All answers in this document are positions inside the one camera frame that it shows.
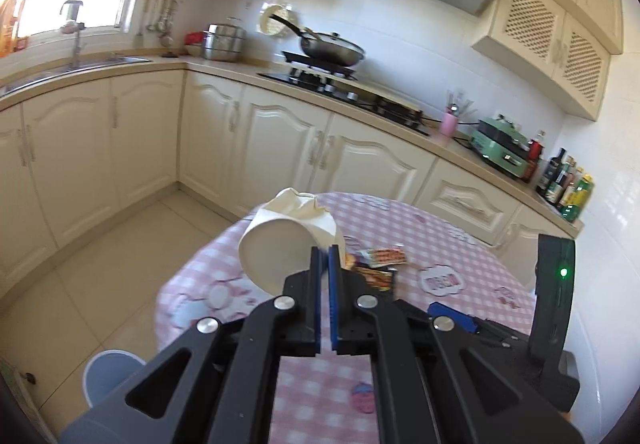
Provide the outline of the red bowl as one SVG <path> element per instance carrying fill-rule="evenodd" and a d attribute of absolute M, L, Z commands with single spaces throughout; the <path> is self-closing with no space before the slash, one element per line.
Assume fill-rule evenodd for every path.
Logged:
<path fill-rule="evenodd" d="M 200 46 L 204 41 L 204 32 L 192 32 L 184 36 L 184 44 L 186 46 Z"/>

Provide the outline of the pink utensil holder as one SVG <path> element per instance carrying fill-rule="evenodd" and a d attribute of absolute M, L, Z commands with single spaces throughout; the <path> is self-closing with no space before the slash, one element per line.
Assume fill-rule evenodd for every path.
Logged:
<path fill-rule="evenodd" d="M 457 131 L 458 117 L 456 114 L 447 112 L 442 116 L 439 133 L 447 138 L 452 138 Z"/>

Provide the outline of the green electric cooker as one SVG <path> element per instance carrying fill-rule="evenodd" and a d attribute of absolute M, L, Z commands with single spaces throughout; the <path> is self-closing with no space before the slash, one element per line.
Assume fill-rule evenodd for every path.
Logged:
<path fill-rule="evenodd" d="M 471 146 L 485 163 L 513 179 L 523 177 L 529 153 L 527 138 L 502 116 L 480 119 Z"/>

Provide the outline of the blue plastic trash bin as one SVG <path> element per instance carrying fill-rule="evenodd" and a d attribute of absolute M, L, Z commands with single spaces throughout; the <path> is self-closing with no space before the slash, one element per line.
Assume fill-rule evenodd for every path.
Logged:
<path fill-rule="evenodd" d="M 89 407 L 100 403 L 146 364 L 125 350 L 105 350 L 91 357 L 82 373 L 82 391 Z"/>

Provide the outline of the white paper cups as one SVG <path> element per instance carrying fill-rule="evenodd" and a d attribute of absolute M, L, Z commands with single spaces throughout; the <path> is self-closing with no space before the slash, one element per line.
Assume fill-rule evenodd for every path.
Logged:
<path fill-rule="evenodd" d="M 345 238 L 332 213 L 317 195 L 288 187 L 255 211 L 238 253 L 247 277 L 275 296 L 288 276 L 308 268 L 312 248 L 327 251 L 332 246 L 344 263 Z"/>

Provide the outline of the pink checkered tablecloth table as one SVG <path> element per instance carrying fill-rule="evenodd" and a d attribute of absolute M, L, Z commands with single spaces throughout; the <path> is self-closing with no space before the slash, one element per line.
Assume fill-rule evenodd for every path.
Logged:
<path fill-rule="evenodd" d="M 408 258 L 394 274 L 394 286 L 378 293 L 363 281 L 333 281 L 329 312 L 322 325 L 328 335 L 314 358 L 281 360 L 269 433 L 273 443 L 375 443 L 378 418 L 367 355 L 335 352 L 337 338 L 371 307 L 402 299 L 421 311 L 438 302 L 452 311 L 488 319 L 528 334 L 535 301 L 480 242 L 449 222 L 403 204 L 348 193 L 318 197 L 342 231 L 346 247 L 400 246 Z M 209 316 L 230 323 L 250 314 L 268 294 L 241 269 L 238 246 L 250 226 L 246 216 L 217 235 L 160 290 L 155 329 L 166 348 L 194 323 Z"/>

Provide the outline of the black wok with lid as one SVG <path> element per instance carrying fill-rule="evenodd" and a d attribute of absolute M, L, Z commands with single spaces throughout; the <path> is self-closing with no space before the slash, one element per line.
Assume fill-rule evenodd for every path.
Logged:
<path fill-rule="evenodd" d="M 317 33 L 310 28 L 299 28 L 289 20 L 276 14 L 270 14 L 268 20 L 278 22 L 298 36 L 299 47 L 303 53 L 314 60 L 352 67 L 366 57 L 366 51 L 352 41 L 348 41 L 339 34 Z"/>

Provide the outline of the red cap soy bottle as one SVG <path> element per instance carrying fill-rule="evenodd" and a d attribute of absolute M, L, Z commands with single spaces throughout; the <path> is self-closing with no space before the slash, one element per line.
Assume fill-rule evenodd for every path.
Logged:
<path fill-rule="evenodd" d="M 544 150 L 545 135 L 546 133 L 543 130 L 539 130 L 536 137 L 528 142 L 527 164 L 522 175 L 522 181 L 525 183 L 529 183 L 530 180 L 532 180 L 533 175 L 537 170 L 541 153 Z"/>

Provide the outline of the hanging utensil rack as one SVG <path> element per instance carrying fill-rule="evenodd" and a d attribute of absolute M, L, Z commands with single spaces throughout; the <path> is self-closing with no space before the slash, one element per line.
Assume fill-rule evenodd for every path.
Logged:
<path fill-rule="evenodd" d="M 175 16 L 184 0 L 143 0 L 142 12 L 137 33 L 134 35 L 134 48 L 144 47 L 145 34 L 153 34 L 160 45 L 166 49 L 165 56 L 175 56 L 172 52 Z"/>

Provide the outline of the black gas stove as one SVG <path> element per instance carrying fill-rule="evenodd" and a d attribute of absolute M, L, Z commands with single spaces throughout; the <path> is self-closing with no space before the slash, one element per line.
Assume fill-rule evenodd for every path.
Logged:
<path fill-rule="evenodd" d="M 360 82 L 351 68 L 294 52 L 282 54 L 283 63 L 273 63 L 268 72 L 259 76 L 356 106 L 428 137 L 426 119 L 419 106 Z"/>

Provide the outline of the black snack wrapper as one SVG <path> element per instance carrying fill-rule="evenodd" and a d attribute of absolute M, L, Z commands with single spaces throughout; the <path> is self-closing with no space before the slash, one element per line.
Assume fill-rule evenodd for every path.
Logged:
<path fill-rule="evenodd" d="M 383 297 L 393 297 L 398 270 L 407 263 L 400 246 L 346 253 L 346 269 L 362 276 L 368 286 Z"/>

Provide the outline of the dark sauce bottle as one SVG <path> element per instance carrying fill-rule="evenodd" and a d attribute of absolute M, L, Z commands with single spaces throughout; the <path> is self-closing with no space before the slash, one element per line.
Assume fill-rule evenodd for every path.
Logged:
<path fill-rule="evenodd" d="M 544 168 L 544 172 L 539 178 L 536 185 L 536 193 L 540 197 L 544 197 L 544 194 L 547 192 L 549 185 L 555 179 L 558 171 L 560 170 L 563 164 L 563 158 L 566 153 L 566 149 L 562 147 L 560 152 L 555 156 L 551 157 L 548 161 L 546 168 Z"/>

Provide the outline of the green oil bottle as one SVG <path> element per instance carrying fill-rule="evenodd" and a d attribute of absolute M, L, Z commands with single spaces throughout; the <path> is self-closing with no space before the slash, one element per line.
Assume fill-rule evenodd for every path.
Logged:
<path fill-rule="evenodd" d="M 589 173 L 582 176 L 575 189 L 562 209 L 562 217 L 569 223 L 574 223 L 588 203 L 593 189 L 593 178 Z"/>

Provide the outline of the stainless steel steamer pot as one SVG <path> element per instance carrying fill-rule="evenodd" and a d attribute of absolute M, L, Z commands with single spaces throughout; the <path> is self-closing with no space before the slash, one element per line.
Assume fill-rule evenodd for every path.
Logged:
<path fill-rule="evenodd" d="M 210 24 L 203 32 L 202 56 L 205 60 L 236 62 L 241 57 L 246 30 L 234 24 Z"/>

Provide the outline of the cream strainer on wall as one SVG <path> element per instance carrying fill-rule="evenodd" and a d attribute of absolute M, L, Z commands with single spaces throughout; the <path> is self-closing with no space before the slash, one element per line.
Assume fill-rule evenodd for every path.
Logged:
<path fill-rule="evenodd" d="M 257 24 L 257 30 L 260 34 L 272 38 L 282 38 L 291 33 L 285 24 L 274 19 L 275 16 L 291 23 L 295 19 L 293 10 L 288 4 L 265 2 L 260 9 Z"/>

